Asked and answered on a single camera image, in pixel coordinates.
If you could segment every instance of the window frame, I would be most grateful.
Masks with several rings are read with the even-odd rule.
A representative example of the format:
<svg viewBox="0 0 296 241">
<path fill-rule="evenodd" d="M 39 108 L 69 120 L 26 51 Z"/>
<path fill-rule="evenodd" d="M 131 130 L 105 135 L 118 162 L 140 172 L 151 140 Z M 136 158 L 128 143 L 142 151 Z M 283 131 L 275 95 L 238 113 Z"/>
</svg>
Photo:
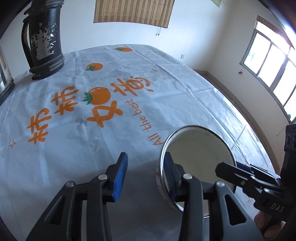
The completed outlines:
<svg viewBox="0 0 296 241">
<path fill-rule="evenodd" d="M 277 74 L 277 76 L 275 77 L 275 79 L 274 79 L 274 81 L 273 81 L 273 83 L 271 84 L 271 86 L 270 87 L 268 87 L 268 85 L 260 78 L 260 77 L 258 77 L 258 75 L 259 75 L 259 73 L 260 73 L 260 71 L 261 71 L 261 69 L 262 69 L 262 67 L 263 67 L 263 65 L 264 65 L 264 63 L 265 63 L 265 61 L 266 61 L 266 59 L 267 59 L 267 56 L 268 56 L 268 54 L 269 54 L 269 52 L 270 52 L 270 49 L 271 49 L 271 47 L 272 47 L 272 45 L 274 45 L 275 47 L 277 47 L 279 50 L 281 50 L 270 38 L 268 38 L 265 34 L 263 34 L 263 33 L 261 33 L 259 30 L 257 30 L 256 29 L 256 27 L 257 27 L 257 22 L 256 22 L 256 25 L 255 25 L 255 28 L 254 28 L 254 31 L 253 31 L 253 34 L 252 34 L 252 37 L 251 37 L 251 40 L 250 40 L 250 42 L 249 42 L 249 44 L 248 44 L 248 47 L 247 47 L 247 50 L 246 50 L 246 52 L 245 52 L 245 54 L 244 54 L 244 56 L 243 56 L 243 58 L 242 58 L 242 60 L 241 60 L 241 62 L 239 63 L 241 66 L 243 66 L 246 70 L 248 70 L 257 80 L 259 80 L 260 81 L 260 83 L 267 89 L 267 91 L 272 95 L 272 97 L 274 98 L 274 100 L 277 102 L 277 104 L 279 105 L 279 107 L 281 108 L 281 110 L 283 111 L 283 113 L 284 113 L 284 115 L 285 115 L 285 117 L 287 118 L 287 120 L 288 120 L 288 122 L 289 123 L 295 123 L 296 122 L 296 117 L 293 119 L 293 120 L 290 120 L 290 118 L 288 117 L 288 114 L 287 114 L 287 112 L 285 111 L 285 109 L 284 109 L 284 107 L 285 107 L 285 105 L 287 104 L 287 102 L 290 100 L 290 98 L 291 98 L 291 96 L 292 96 L 292 94 L 296 91 L 295 89 L 296 89 L 296 85 L 294 86 L 294 88 L 293 88 L 293 91 L 291 92 L 291 94 L 290 94 L 290 96 L 288 97 L 288 99 L 287 99 L 287 101 L 284 103 L 284 104 L 282 104 L 280 101 L 279 101 L 279 99 L 276 97 L 276 95 L 273 93 L 273 91 L 274 91 L 274 89 L 276 88 L 276 86 L 278 85 L 278 83 L 280 82 L 280 80 L 281 80 L 281 78 L 282 78 L 282 76 L 283 76 L 283 74 L 284 74 L 284 71 L 285 71 L 285 69 L 286 69 L 286 66 L 287 66 L 287 64 L 288 64 L 288 62 L 289 61 L 291 61 L 291 63 L 296 67 L 296 65 L 292 62 L 292 60 L 288 57 L 288 54 L 289 54 L 289 52 L 290 52 L 290 50 L 291 50 L 291 46 L 290 46 L 290 48 L 289 48 L 289 52 L 288 52 L 288 54 L 285 54 L 284 52 L 283 52 L 283 54 L 285 55 L 285 60 L 284 60 L 284 62 L 283 62 L 283 64 L 282 64 L 282 66 L 281 66 L 281 68 L 280 68 L 280 70 L 279 70 L 279 72 L 278 72 L 278 74 Z M 251 47 L 252 47 L 252 45 L 253 45 L 253 43 L 254 43 L 254 40 L 255 40 L 255 37 L 256 37 L 256 35 L 257 34 L 260 34 L 261 36 L 263 36 L 264 38 L 266 38 L 268 41 L 270 41 L 270 46 L 269 46 L 269 50 L 268 50 L 268 52 L 267 52 L 267 54 L 266 54 L 266 56 L 265 56 L 265 59 L 264 59 L 264 61 L 263 61 L 263 63 L 262 63 L 262 65 L 261 65 L 261 67 L 260 67 L 260 69 L 258 70 L 258 72 L 257 73 L 254 73 L 248 66 L 246 66 L 245 64 L 244 64 L 244 62 L 245 62 L 245 60 L 246 60 L 246 58 L 247 58 L 247 56 L 248 56 L 248 54 L 249 54 L 249 52 L 250 52 L 250 49 L 251 49 Z"/>
</svg>

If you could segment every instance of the orange chinese text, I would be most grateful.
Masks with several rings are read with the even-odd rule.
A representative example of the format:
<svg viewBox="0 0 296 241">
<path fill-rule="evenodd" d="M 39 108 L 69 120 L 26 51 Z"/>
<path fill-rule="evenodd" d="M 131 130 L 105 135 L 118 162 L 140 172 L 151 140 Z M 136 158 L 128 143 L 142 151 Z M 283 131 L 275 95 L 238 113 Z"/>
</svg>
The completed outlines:
<svg viewBox="0 0 296 241">
<path fill-rule="evenodd" d="M 43 114 L 44 117 L 39 119 L 39 116 L 41 114 Z M 52 118 L 52 116 L 48 114 L 49 114 L 49 109 L 43 108 L 37 113 L 36 116 L 31 116 L 31 123 L 27 127 L 27 129 L 31 129 L 31 134 L 34 133 L 34 135 L 32 138 L 28 140 L 28 142 L 33 141 L 35 145 L 37 141 L 45 142 L 45 136 L 48 134 L 48 131 L 47 132 L 43 132 L 43 131 L 48 127 L 48 124 L 44 124 L 42 126 L 40 126 L 39 124 L 41 122 L 47 121 Z"/>
<path fill-rule="evenodd" d="M 136 77 L 136 78 L 130 77 L 130 79 L 125 82 L 123 82 L 121 79 L 118 78 L 117 81 L 119 82 L 119 84 L 116 85 L 114 83 L 111 83 L 110 85 L 114 87 L 113 92 L 119 92 L 123 96 L 127 96 L 127 94 L 125 93 L 127 91 L 129 91 L 134 96 L 138 96 L 133 90 L 141 90 L 144 88 L 144 86 L 146 87 L 150 86 L 150 81 L 141 77 Z"/>
<path fill-rule="evenodd" d="M 51 102 L 55 102 L 56 105 L 59 104 L 59 99 L 61 99 L 62 103 L 59 105 L 59 109 L 54 113 L 60 113 L 60 115 L 64 114 L 64 111 L 73 111 L 74 105 L 78 104 L 78 102 L 72 102 L 76 97 L 72 96 L 77 93 L 79 90 L 74 90 L 74 86 L 69 86 L 61 91 L 61 95 L 58 92 L 54 94 L 54 99 Z"/>
<path fill-rule="evenodd" d="M 112 101 L 111 106 L 103 106 L 103 105 L 95 106 L 92 109 L 94 116 L 88 117 L 87 120 L 95 121 L 97 122 L 99 127 L 103 128 L 104 127 L 103 121 L 111 120 L 114 114 L 117 114 L 117 115 L 123 114 L 122 110 L 117 109 L 116 106 L 117 106 L 117 101 Z M 98 110 L 108 110 L 108 114 L 100 116 Z"/>
</svg>

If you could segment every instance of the tablecloth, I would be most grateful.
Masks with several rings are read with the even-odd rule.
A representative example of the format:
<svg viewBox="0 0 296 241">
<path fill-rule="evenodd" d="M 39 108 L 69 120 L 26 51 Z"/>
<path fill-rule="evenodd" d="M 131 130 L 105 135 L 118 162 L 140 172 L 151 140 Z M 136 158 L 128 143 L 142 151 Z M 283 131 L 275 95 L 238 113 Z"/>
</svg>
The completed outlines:
<svg viewBox="0 0 296 241">
<path fill-rule="evenodd" d="M 0 106 L 0 215 L 24 241 L 69 180 L 88 182 L 129 163 L 122 195 L 108 204 L 114 240 L 178 240 L 182 213 L 162 199 L 155 170 L 176 128 L 217 133 L 235 160 L 274 173 L 259 139 L 239 111 L 208 81 L 146 45 L 102 46 L 65 55 L 65 66 L 38 81 L 28 71 Z M 236 195 L 256 214 L 254 200 Z"/>
</svg>

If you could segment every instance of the bamboo blind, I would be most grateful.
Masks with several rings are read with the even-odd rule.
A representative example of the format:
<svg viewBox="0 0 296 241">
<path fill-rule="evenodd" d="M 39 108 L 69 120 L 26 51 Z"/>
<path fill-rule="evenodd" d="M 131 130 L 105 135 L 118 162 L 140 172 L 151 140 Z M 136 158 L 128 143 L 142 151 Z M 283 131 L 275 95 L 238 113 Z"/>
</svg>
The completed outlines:
<svg viewBox="0 0 296 241">
<path fill-rule="evenodd" d="M 131 22 L 167 28 L 175 0 L 96 0 L 94 23 Z"/>
</svg>

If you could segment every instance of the hand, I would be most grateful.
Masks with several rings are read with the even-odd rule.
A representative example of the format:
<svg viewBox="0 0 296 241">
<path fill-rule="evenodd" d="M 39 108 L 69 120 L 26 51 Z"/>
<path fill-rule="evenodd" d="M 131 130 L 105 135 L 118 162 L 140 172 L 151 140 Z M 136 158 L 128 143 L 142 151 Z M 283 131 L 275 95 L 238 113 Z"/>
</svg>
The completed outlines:
<svg viewBox="0 0 296 241">
<path fill-rule="evenodd" d="M 263 213 L 262 211 L 259 211 L 259 213 L 254 218 L 254 222 L 259 229 L 262 229 L 265 222 L 265 213 Z M 280 233 L 280 231 L 282 230 L 285 224 L 286 222 L 280 222 L 270 227 L 264 233 L 264 237 L 268 240 L 273 240 Z"/>
</svg>

